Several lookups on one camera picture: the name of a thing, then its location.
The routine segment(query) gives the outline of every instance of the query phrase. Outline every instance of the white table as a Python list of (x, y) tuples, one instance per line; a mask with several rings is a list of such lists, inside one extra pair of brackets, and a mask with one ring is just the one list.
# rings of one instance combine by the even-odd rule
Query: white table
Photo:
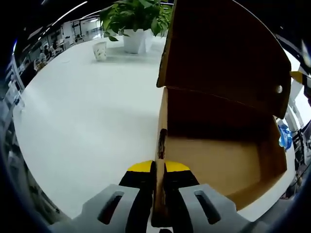
[[(22, 94), (26, 107), (14, 111), (24, 159), (47, 196), (66, 215), (111, 183), (118, 184), (133, 164), (153, 160), (162, 88), (156, 80), (165, 38), (156, 37), (146, 55), (123, 52), (108, 42), (108, 59), (95, 61), (92, 45), (68, 49), (45, 66)], [(292, 181), (288, 170), (274, 188), (239, 211), (250, 221), (264, 214)]]

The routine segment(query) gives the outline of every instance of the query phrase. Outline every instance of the white flower pot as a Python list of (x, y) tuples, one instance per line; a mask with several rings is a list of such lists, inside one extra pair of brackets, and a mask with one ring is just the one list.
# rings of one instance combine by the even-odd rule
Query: white flower pot
[(144, 31), (138, 29), (136, 32), (132, 29), (124, 30), (129, 36), (123, 36), (124, 50), (128, 53), (146, 53), (152, 45), (153, 34), (151, 29)]
[(93, 52), (96, 61), (102, 62), (107, 59), (106, 50), (107, 50), (107, 42), (100, 42), (93, 45)]

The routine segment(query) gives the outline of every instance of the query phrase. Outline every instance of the cardboard box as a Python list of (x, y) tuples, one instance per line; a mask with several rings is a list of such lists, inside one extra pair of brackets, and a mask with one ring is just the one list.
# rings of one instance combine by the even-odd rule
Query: cardboard box
[(285, 115), (290, 70), (272, 33), (236, 2), (175, 1), (157, 82), (167, 137), (156, 153), (155, 212), (165, 212), (165, 160), (188, 166), (237, 210), (278, 181), (287, 167), (273, 116)]

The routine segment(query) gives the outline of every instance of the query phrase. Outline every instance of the potted plant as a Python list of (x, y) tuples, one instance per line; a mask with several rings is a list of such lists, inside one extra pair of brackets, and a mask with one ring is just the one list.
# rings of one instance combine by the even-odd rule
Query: potted plant
[(105, 36), (118, 41), (111, 32), (123, 35), (124, 49), (129, 53), (147, 52), (152, 36), (168, 30), (172, 8), (160, 0), (119, 0), (100, 12)]

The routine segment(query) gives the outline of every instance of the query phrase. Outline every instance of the paper cup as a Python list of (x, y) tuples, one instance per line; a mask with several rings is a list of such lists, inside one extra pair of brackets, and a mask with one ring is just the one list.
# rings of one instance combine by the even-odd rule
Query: paper cup
[(101, 62), (107, 59), (107, 42), (100, 42), (93, 45), (93, 52), (96, 58), (96, 61)]

